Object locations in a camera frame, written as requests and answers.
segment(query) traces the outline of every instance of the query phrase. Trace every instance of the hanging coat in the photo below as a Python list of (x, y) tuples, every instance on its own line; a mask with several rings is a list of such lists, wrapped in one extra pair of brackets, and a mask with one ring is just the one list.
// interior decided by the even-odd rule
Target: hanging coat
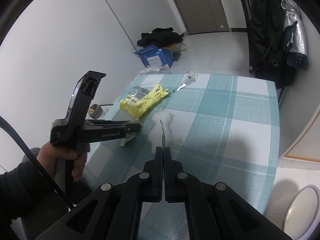
[(282, 0), (284, 20), (284, 50), (287, 65), (305, 69), (307, 66), (308, 42), (299, 7), (293, 0)]
[(276, 88), (291, 85), (296, 69), (288, 66), (283, 46), (284, 11), (281, 0), (252, 0), (251, 32), (256, 78), (274, 81)]

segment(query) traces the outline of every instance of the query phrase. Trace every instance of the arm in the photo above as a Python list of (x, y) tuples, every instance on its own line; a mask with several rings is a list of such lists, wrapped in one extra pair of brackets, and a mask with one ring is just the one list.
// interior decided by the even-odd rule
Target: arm
[(29, 212), (51, 188), (31, 162), (20, 163), (0, 175), (0, 205), (5, 217), (16, 219)]
[[(77, 153), (66, 147), (53, 147), (50, 142), (40, 150), (37, 159), (53, 177), (58, 158), (75, 160), (72, 176), (78, 181), (87, 161), (87, 152), (77, 158)], [(28, 161), (19, 164), (13, 171), (0, 175), (0, 205), (6, 218), (16, 219), (27, 214), (40, 198), (51, 192), (49, 183), (42, 177), (33, 164)]]

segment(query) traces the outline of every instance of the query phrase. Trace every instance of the yellow snack bag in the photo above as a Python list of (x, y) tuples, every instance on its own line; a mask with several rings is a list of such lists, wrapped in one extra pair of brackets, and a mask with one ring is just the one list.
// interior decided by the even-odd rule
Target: yellow snack bag
[(151, 91), (135, 86), (127, 97), (120, 101), (120, 108), (126, 110), (134, 118), (139, 118), (153, 104), (168, 94), (159, 84), (156, 84)]

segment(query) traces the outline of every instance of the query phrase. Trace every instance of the human hand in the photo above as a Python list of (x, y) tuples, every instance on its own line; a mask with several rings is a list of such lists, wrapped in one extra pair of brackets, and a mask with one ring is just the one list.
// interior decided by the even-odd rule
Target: human hand
[(84, 150), (84, 153), (79, 155), (77, 152), (68, 147), (53, 147), (50, 142), (47, 142), (39, 151), (37, 160), (46, 169), (51, 177), (54, 176), (56, 160), (62, 158), (64, 160), (74, 160), (74, 168), (71, 172), (75, 181), (79, 181), (84, 170), (84, 165), (87, 162), (87, 153), (90, 152), (90, 144)]

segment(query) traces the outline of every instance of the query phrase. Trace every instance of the checkered tablecloth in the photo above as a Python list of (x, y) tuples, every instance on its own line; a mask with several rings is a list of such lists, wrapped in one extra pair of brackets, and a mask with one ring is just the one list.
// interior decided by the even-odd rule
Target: checkered tablecloth
[[(184, 74), (138, 76), (105, 116), (119, 115), (119, 101), (136, 85), (156, 83), (173, 90)], [(279, 111), (273, 82), (247, 77), (199, 74), (196, 82), (140, 118), (143, 128), (125, 147), (119, 140), (92, 145), (84, 175), (95, 189), (104, 182), (125, 182), (154, 158), (148, 132), (154, 112), (169, 110), (172, 158), (200, 181), (224, 182), (263, 212), (271, 193), (279, 148)], [(187, 239), (184, 205), (144, 203), (139, 239)]]

